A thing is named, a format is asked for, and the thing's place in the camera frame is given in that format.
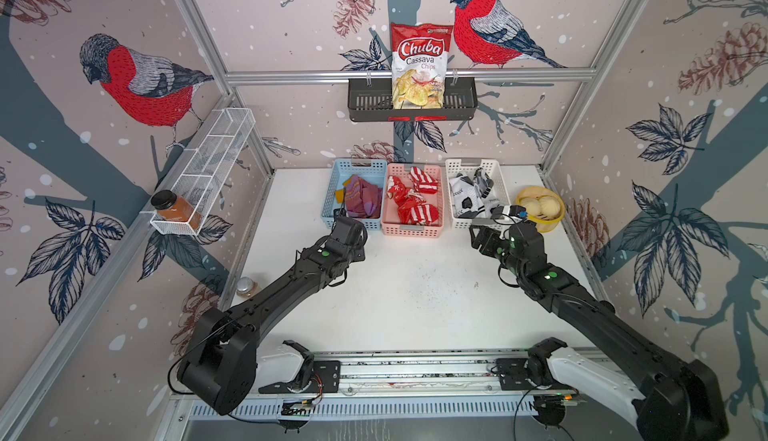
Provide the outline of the clear acrylic wall shelf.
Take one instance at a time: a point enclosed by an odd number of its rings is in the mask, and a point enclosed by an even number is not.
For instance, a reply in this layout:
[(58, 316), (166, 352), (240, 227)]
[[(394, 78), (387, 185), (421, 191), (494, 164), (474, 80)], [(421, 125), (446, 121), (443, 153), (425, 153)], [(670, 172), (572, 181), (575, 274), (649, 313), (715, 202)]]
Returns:
[(218, 199), (242, 148), (246, 145), (255, 125), (252, 111), (247, 108), (229, 107), (218, 112), (201, 143), (191, 150), (191, 155), (181, 173), (169, 187), (189, 201), (201, 215), (198, 230), (188, 224), (163, 219), (153, 208), (150, 224), (161, 235), (199, 236)]

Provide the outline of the pink plastic basket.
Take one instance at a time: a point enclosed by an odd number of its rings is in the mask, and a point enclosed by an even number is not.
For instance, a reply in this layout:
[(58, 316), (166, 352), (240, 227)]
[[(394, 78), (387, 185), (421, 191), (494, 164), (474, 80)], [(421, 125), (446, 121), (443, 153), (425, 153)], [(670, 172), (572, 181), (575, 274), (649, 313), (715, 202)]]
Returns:
[[(436, 194), (427, 195), (420, 194), (413, 189), (412, 182), (409, 178), (409, 171), (413, 166), (417, 166), (424, 170), (426, 173), (434, 177), (439, 182), (438, 191)], [(397, 208), (391, 200), (388, 199), (386, 194), (387, 178), (389, 175), (398, 176), (403, 183), (412, 189), (410, 196), (419, 196), (425, 199), (428, 203), (435, 205), (440, 214), (440, 222), (434, 226), (413, 226), (401, 224)], [(445, 208), (444, 208), (444, 185), (442, 180), (442, 170), (438, 165), (414, 165), (414, 164), (402, 164), (402, 163), (390, 163), (387, 167), (387, 178), (385, 185), (385, 194), (383, 201), (383, 215), (382, 215), (382, 229), (385, 235), (399, 236), (399, 237), (422, 237), (422, 238), (437, 238), (440, 236), (444, 227), (445, 221)]]

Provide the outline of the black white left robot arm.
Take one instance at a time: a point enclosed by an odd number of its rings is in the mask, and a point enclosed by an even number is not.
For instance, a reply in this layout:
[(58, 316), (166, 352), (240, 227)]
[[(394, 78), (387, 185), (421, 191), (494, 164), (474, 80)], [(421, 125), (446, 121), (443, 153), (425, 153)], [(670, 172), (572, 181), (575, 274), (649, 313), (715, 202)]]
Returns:
[(230, 414), (254, 385), (262, 339), (308, 297), (343, 284), (349, 266), (365, 260), (367, 239), (360, 221), (338, 217), (328, 235), (299, 251), (294, 264), (253, 298), (226, 311), (205, 311), (179, 359), (178, 381), (217, 414)]

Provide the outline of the blue plastic basket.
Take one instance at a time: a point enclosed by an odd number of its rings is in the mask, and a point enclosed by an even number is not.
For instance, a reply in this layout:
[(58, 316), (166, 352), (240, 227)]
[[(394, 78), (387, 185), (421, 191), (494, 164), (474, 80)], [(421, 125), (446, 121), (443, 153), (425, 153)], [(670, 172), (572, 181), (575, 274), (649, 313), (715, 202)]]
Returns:
[(380, 230), (382, 228), (387, 165), (388, 163), (382, 159), (341, 158), (334, 161), (326, 197), (321, 210), (321, 217), (328, 228), (331, 227), (338, 215), (344, 214), (348, 216), (346, 214), (344, 203), (338, 203), (334, 194), (337, 190), (342, 188), (342, 183), (352, 175), (358, 175), (382, 189), (381, 215), (378, 218), (373, 219), (355, 218), (362, 222), (368, 230)]

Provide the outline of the red snowflake sock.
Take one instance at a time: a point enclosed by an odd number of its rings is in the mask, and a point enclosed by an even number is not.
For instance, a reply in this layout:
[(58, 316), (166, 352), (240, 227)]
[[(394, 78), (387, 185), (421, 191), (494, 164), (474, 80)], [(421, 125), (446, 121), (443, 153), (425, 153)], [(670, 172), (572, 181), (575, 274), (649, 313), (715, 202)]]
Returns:
[(396, 206), (401, 206), (407, 201), (412, 189), (406, 186), (403, 181), (395, 175), (389, 175), (387, 178), (386, 194)]

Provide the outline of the white plastic basket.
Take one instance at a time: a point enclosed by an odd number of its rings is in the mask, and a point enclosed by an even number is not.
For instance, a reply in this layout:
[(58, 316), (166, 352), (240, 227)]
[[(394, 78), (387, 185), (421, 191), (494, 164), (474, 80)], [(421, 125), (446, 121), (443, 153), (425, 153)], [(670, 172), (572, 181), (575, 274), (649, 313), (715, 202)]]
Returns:
[(450, 190), (450, 179), (463, 174), (471, 178), (474, 182), (473, 176), (478, 167), (482, 167), (484, 171), (494, 181), (494, 188), (492, 193), (500, 200), (501, 205), (511, 205), (509, 196), (509, 190), (506, 187), (500, 164), (494, 159), (463, 159), (453, 158), (445, 161), (445, 175), (447, 180), (447, 196), (449, 201), (448, 214), (452, 227), (454, 229), (465, 229), (473, 225), (496, 225), (499, 226), (501, 220), (494, 220), (490, 218), (479, 217), (478, 215), (472, 219), (456, 218), (453, 214), (453, 201)]

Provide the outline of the red white striped sock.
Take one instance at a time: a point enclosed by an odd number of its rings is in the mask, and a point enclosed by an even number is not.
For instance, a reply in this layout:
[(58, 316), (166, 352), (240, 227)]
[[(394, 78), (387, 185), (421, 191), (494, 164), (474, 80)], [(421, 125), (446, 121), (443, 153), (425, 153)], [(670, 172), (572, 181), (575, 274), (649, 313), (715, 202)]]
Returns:
[(413, 189), (420, 194), (432, 195), (438, 191), (439, 182), (417, 166), (413, 166), (410, 169), (409, 178)]

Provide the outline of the red santa pattern sock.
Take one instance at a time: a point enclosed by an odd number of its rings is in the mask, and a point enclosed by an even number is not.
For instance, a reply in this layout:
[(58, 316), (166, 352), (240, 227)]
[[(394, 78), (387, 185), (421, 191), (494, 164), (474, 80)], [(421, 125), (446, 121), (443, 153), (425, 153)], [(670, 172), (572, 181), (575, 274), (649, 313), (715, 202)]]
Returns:
[(407, 196), (397, 208), (401, 224), (434, 226), (440, 222), (438, 208), (419, 196)]

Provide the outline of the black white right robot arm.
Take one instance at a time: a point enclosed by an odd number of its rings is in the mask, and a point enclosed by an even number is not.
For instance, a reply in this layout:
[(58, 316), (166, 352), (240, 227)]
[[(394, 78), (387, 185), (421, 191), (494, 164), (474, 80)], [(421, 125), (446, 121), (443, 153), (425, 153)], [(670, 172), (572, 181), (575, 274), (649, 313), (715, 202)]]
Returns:
[(685, 362), (622, 321), (564, 269), (550, 263), (530, 221), (504, 231), (469, 229), (471, 246), (510, 271), (516, 286), (578, 330), (615, 365), (611, 370), (547, 338), (528, 351), (537, 386), (567, 385), (621, 416), (645, 440), (723, 440), (729, 433), (718, 378), (704, 363)]

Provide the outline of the glass jar amber contents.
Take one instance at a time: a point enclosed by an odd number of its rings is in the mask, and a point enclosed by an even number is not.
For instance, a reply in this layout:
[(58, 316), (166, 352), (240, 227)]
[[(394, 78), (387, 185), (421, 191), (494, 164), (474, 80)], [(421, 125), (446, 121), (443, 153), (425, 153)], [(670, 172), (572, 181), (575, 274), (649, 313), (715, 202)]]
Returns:
[(236, 294), (242, 298), (251, 298), (259, 291), (258, 284), (249, 277), (240, 278), (236, 285)]

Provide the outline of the white grey patterned sock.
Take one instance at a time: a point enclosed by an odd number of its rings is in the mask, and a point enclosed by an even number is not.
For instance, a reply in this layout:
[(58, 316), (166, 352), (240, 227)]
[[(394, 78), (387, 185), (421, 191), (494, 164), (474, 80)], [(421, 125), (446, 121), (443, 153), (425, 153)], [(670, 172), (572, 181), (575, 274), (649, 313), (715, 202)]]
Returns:
[(474, 187), (480, 200), (478, 216), (490, 218), (492, 211), (501, 206), (500, 200), (492, 193), (494, 181), (482, 167), (476, 169), (473, 179)]

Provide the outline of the purple yellow sock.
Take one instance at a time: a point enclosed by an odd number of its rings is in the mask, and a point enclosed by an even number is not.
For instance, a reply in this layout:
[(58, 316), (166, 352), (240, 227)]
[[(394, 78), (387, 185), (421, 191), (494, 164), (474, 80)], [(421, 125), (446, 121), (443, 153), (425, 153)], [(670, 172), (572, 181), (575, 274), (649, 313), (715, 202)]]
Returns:
[(366, 181), (358, 175), (352, 175), (342, 183), (342, 188), (334, 194), (338, 203), (352, 201), (361, 201), (363, 199), (363, 190), (366, 187)]
[(381, 215), (381, 205), (382, 189), (369, 181), (366, 181), (361, 201), (355, 200), (344, 203), (346, 214), (349, 217), (364, 219), (378, 218)]

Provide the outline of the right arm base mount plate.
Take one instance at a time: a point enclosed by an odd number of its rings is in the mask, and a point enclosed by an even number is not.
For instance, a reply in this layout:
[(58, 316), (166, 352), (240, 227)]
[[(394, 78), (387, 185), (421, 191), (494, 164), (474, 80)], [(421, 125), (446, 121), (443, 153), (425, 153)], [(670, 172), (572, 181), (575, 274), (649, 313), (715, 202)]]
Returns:
[(544, 361), (528, 358), (498, 358), (490, 373), (499, 378), (503, 391), (564, 390), (573, 394), (576, 390), (555, 380)]

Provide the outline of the purple yellow sock top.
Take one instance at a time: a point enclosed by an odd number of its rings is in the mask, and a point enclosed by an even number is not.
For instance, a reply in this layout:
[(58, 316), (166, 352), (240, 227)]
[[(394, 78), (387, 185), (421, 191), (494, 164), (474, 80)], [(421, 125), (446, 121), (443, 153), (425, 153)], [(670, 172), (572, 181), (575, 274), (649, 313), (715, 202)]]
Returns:
[(381, 205), (382, 189), (369, 181), (366, 181), (361, 201), (355, 200), (344, 203), (346, 214), (349, 217), (364, 219), (378, 218), (381, 215)]

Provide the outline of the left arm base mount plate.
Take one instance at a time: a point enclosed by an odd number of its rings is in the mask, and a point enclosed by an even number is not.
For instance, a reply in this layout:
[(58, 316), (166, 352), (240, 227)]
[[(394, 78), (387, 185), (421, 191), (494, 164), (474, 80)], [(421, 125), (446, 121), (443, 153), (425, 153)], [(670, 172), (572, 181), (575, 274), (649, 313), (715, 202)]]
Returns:
[(259, 394), (317, 395), (339, 390), (341, 362), (338, 360), (304, 362), (288, 381), (278, 381), (257, 388)]

